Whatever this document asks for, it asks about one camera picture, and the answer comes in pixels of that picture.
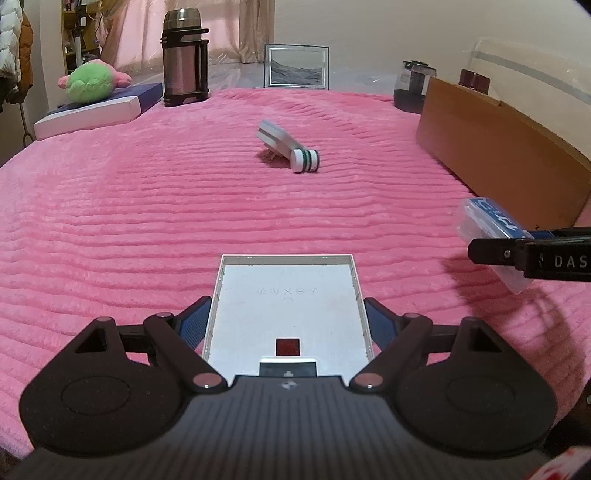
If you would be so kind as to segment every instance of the bed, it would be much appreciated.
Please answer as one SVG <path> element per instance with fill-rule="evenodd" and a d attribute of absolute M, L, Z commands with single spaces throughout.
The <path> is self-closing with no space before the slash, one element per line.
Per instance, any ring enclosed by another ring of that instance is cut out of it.
<path fill-rule="evenodd" d="M 270 160 L 267 118 L 321 155 Z M 559 417 L 591 374 L 589 286 L 509 293 L 454 232 L 470 191 L 415 143 L 390 96 L 228 89 L 130 124 L 35 142 L 0 170 L 0 447 L 31 445 L 28 381 L 94 317 L 139 323 L 212 294 L 222 254 L 355 256 L 361 289 L 436 323 L 489 322 L 554 388 Z"/>

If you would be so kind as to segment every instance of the curtain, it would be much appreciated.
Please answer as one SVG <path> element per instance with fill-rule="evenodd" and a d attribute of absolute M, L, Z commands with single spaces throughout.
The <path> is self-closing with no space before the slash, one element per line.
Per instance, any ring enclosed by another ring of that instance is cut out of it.
<path fill-rule="evenodd" d="M 273 0 L 107 0 L 97 38 L 101 58 L 131 75 L 162 71 L 164 16 L 177 8 L 198 8 L 209 33 L 209 63 L 263 61 L 272 28 Z"/>

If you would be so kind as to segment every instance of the white tray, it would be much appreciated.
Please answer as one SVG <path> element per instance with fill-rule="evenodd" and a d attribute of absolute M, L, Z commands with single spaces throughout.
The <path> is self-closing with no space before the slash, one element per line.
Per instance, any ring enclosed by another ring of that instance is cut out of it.
<path fill-rule="evenodd" d="M 228 382 L 258 375 L 278 338 L 300 339 L 318 376 L 348 384 L 374 357 L 352 255 L 224 255 L 204 359 Z"/>

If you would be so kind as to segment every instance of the green plush toy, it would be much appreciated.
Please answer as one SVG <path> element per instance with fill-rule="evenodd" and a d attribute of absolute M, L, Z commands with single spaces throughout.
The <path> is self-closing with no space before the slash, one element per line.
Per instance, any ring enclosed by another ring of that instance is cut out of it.
<path fill-rule="evenodd" d="M 91 60 L 70 75 L 57 82 L 58 87 L 66 90 L 71 102 L 93 103 L 107 98 L 116 88 L 131 85 L 131 77 L 117 72 L 111 65 L 101 60 Z"/>

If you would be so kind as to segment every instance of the red square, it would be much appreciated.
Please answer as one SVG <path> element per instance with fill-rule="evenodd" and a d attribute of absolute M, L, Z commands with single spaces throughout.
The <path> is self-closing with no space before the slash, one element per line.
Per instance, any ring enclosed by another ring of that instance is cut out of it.
<path fill-rule="evenodd" d="M 275 346 L 276 356 L 300 356 L 299 338 L 278 338 Z"/>

